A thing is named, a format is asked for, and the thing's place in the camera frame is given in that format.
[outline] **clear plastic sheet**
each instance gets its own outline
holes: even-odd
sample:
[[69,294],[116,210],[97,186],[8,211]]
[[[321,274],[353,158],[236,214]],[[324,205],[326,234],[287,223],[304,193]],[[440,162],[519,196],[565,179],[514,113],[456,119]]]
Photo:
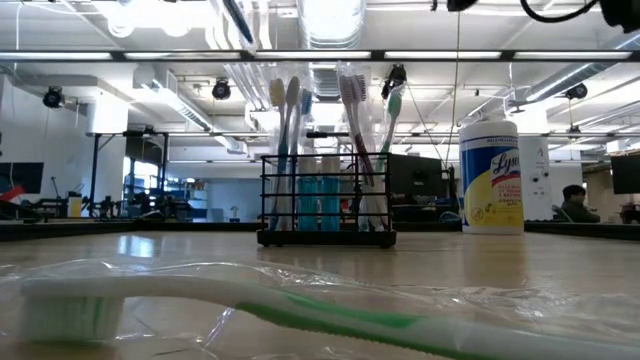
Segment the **clear plastic sheet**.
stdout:
[[559,294],[538,289],[381,287],[328,273],[264,262],[78,260],[36,269],[0,267],[3,359],[351,360],[437,359],[356,339],[285,329],[249,314],[194,300],[129,298],[118,336],[102,347],[20,342],[20,282],[41,276],[187,275],[283,288],[373,311],[464,319],[539,333],[633,344],[640,300],[625,295]]

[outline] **red object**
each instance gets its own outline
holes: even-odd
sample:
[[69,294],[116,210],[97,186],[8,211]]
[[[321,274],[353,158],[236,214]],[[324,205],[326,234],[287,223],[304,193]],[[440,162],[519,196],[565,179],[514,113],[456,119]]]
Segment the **red object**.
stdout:
[[22,186],[16,186],[13,189],[7,191],[6,193],[0,195],[0,200],[1,201],[11,201],[13,200],[16,196],[20,196],[22,194],[24,194],[24,189],[22,188]]

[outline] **blue tube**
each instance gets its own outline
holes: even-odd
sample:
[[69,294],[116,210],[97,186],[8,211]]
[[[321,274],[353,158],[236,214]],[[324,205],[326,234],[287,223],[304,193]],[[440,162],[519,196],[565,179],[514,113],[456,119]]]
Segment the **blue tube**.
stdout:
[[[325,176],[322,178],[322,193],[323,194],[337,194],[340,192],[340,179],[337,177]],[[340,197],[322,196],[322,212],[334,213],[340,212]],[[340,216],[338,215],[326,215],[322,216],[322,231],[339,231],[340,230]]]
[[[302,194],[317,194],[318,180],[316,177],[305,176],[298,180],[298,189]],[[300,196],[298,198],[298,211],[306,214],[318,212],[317,196]],[[298,230],[318,231],[318,216],[300,216],[298,218]]]

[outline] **lysol wipes container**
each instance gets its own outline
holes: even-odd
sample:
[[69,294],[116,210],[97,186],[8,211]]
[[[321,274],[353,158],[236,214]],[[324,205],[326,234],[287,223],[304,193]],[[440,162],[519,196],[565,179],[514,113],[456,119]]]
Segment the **lysol wipes container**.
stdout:
[[477,122],[460,131],[464,192],[462,229],[471,234],[522,234],[518,128],[510,121]]

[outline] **cable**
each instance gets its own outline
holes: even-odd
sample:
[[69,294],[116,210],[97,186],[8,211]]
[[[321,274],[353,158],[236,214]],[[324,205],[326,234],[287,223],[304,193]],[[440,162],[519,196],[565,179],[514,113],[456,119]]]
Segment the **cable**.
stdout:
[[582,14],[588,13],[591,10],[591,8],[593,8],[598,3],[598,1],[600,0],[592,0],[590,3],[587,3],[581,9],[566,15],[558,16],[558,17],[548,17],[548,16],[543,16],[538,14],[531,8],[531,6],[529,6],[528,0],[520,0],[520,5],[522,5],[522,9],[524,10],[524,12],[527,13],[527,15],[529,15],[529,17],[532,18],[533,20],[536,20],[538,22],[545,23],[545,24],[557,24],[557,23],[573,20]]
[[449,131],[449,143],[447,144],[447,156],[444,160],[444,166],[447,167],[449,163],[449,152],[451,150],[451,140],[453,139],[453,128],[456,125],[456,100],[458,99],[458,70],[460,69],[460,13],[458,13],[458,26],[457,26],[457,39],[456,39],[456,72],[453,82],[453,110],[451,111],[451,130]]
[[424,131],[427,133],[427,136],[429,136],[429,141],[431,141],[431,144],[433,145],[433,148],[436,149],[436,154],[438,154],[438,158],[440,158],[440,161],[444,164],[444,160],[442,159],[442,155],[440,155],[440,151],[438,151],[438,147],[436,146],[436,143],[433,141],[433,138],[431,137],[431,132],[429,132],[429,128],[427,127],[427,124],[424,122],[424,119],[422,118],[422,114],[420,114],[420,109],[418,108],[418,104],[416,103],[416,99],[413,97],[413,92],[411,91],[411,86],[409,86],[409,83],[407,82],[407,89],[409,89],[409,95],[411,95],[411,100],[413,101],[413,105],[416,107],[416,112],[418,113],[418,117],[420,118],[420,121],[422,122],[422,125],[424,126]]

